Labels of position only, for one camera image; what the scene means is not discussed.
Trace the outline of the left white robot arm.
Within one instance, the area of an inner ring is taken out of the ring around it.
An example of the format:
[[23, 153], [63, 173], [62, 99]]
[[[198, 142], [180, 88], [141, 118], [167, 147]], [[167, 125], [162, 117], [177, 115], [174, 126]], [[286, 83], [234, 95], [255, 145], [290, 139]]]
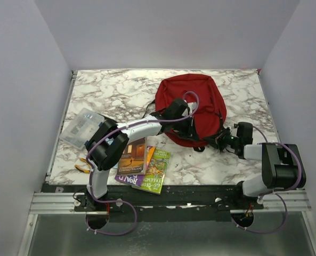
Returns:
[[86, 161], [90, 165], [87, 205], [95, 211], [105, 206], [109, 171], [119, 162], [129, 143], [159, 135], [175, 124], [189, 120], [198, 107], [199, 97], [196, 95], [191, 103], [185, 97], [177, 98], [162, 112], [152, 113], [137, 121], [124, 124], [104, 121], [85, 146]]

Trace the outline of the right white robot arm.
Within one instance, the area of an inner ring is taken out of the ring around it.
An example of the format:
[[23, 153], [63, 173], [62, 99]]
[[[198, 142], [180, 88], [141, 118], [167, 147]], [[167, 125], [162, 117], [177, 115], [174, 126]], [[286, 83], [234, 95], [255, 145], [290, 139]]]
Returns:
[[215, 147], [221, 151], [230, 147], [239, 159], [261, 162], [260, 174], [240, 182], [241, 191], [233, 194], [235, 207], [246, 208], [252, 197], [263, 198], [271, 193], [305, 186], [306, 173], [295, 144], [269, 142], [251, 123], [239, 122], [234, 127], [236, 135], [232, 135], [230, 129], [223, 129], [215, 137]]

